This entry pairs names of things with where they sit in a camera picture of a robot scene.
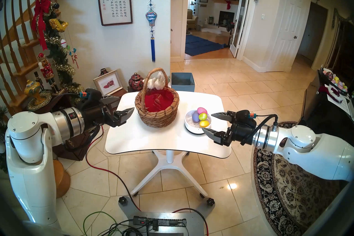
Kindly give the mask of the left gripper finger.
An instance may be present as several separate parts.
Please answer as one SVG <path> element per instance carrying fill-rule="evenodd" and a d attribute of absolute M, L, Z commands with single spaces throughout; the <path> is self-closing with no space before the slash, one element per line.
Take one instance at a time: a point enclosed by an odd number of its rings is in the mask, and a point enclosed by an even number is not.
<path fill-rule="evenodd" d="M 102 97 L 100 100 L 99 100 L 102 104 L 105 104 L 105 105 L 110 105 L 110 104 L 114 104 L 116 102 L 120 102 L 120 97 L 117 97 L 117 96 L 106 96 L 106 97 Z"/>
<path fill-rule="evenodd" d="M 127 108 L 121 111 L 113 111 L 111 127 L 119 127 L 124 125 L 127 120 L 132 116 L 135 108 Z"/>

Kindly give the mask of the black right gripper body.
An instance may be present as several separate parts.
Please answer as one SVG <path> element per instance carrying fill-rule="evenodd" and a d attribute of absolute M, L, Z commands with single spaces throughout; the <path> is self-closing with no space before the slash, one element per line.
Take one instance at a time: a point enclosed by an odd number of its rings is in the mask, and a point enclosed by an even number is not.
<path fill-rule="evenodd" d="M 245 137 L 248 137 L 250 133 L 256 128 L 256 121 L 249 121 L 247 123 L 234 122 L 231 125 L 231 141 L 242 142 Z"/>

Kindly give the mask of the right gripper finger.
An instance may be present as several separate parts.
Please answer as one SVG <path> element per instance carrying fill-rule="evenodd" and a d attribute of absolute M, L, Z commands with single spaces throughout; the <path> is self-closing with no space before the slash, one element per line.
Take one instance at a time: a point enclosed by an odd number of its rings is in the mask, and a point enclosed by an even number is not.
<path fill-rule="evenodd" d="M 214 143 L 221 146 L 230 146 L 232 142 L 232 133 L 231 129 L 228 128 L 227 132 L 224 131 L 215 131 L 213 129 L 202 128 L 205 135 L 212 139 Z"/>
<path fill-rule="evenodd" d="M 236 112 L 218 112 L 211 116 L 227 122 L 234 122 L 236 119 Z"/>

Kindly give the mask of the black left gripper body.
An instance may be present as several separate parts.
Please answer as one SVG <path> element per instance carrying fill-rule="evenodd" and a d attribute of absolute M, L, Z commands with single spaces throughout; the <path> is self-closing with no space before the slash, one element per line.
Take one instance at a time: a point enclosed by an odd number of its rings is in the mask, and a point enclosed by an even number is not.
<path fill-rule="evenodd" d="M 104 124 L 116 127 L 116 120 L 104 100 L 82 100 L 82 118 L 84 129 L 93 129 Z"/>

